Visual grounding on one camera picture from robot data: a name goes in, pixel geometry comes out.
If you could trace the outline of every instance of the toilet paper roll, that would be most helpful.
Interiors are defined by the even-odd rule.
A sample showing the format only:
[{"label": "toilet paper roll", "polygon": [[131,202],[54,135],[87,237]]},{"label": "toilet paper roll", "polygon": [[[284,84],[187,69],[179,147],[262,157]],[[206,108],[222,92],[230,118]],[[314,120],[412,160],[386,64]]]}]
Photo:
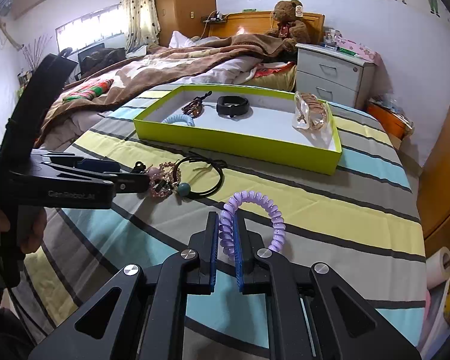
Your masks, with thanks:
[{"label": "toilet paper roll", "polygon": [[427,259],[427,288],[431,290],[450,277],[450,265],[444,265],[450,260],[450,251],[447,247],[442,247],[433,256]]}]

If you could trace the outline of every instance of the beaded bracelet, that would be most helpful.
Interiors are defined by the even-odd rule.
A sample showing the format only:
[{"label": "beaded bracelet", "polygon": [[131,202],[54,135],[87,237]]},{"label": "beaded bracelet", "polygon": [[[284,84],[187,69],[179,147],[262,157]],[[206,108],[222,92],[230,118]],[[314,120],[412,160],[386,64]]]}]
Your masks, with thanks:
[{"label": "beaded bracelet", "polygon": [[218,215],[218,221],[220,223],[218,226],[218,237],[221,239],[220,245],[223,246],[224,254],[230,257],[234,256],[233,216],[242,203],[255,203],[265,209],[268,216],[270,216],[274,228],[274,239],[271,241],[268,249],[280,253],[285,244],[285,223],[282,213],[278,210],[278,206],[267,195],[262,195],[261,192],[241,191],[233,194],[228,200],[228,203],[223,205],[223,210]]},{"label": "beaded bracelet", "polygon": [[193,118],[197,118],[202,114],[203,111],[203,101],[212,95],[212,91],[205,93],[203,96],[195,97],[190,103],[182,108],[185,115],[190,115]]}]

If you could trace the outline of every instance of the teddy bear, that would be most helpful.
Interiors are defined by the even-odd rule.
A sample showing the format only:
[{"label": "teddy bear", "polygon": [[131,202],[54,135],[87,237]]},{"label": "teddy bear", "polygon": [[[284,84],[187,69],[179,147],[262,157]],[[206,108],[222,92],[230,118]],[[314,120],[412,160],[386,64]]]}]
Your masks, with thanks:
[{"label": "teddy bear", "polygon": [[298,0],[279,1],[272,14],[278,22],[278,28],[265,33],[275,38],[283,38],[283,48],[291,54],[296,53],[297,43],[310,43],[307,26],[296,16],[298,5],[303,7]]}]

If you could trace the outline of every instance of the dried branch decoration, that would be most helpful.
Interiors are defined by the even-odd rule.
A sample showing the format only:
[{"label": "dried branch decoration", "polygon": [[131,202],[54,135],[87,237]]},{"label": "dried branch decoration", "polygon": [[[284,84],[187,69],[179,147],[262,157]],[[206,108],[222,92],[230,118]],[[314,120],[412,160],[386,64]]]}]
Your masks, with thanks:
[{"label": "dried branch decoration", "polygon": [[41,35],[38,39],[34,40],[33,48],[30,43],[23,47],[22,53],[31,71],[36,71],[38,65],[42,62],[42,55],[45,47],[51,40],[52,37],[48,37],[48,35]]}]

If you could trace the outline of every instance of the blue gripper pad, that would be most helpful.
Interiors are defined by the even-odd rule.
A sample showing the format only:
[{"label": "blue gripper pad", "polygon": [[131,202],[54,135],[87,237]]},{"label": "blue gripper pad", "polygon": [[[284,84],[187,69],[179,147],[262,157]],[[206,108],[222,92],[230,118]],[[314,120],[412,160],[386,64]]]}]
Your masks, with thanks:
[{"label": "blue gripper pad", "polygon": [[215,282],[217,279],[217,253],[218,253],[218,215],[216,216],[214,229],[214,243],[210,252],[210,292],[215,291]]},{"label": "blue gripper pad", "polygon": [[93,158],[84,158],[77,162],[75,168],[82,170],[89,170],[91,172],[104,173],[120,173],[120,164],[116,161],[96,160]]},{"label": "blue gripper pad", "polygon": [[233,216],[233,249],[235,251],[235,276],[238,290],[243,291],[242,247],[240,245],[239,225],[236,215]]}]

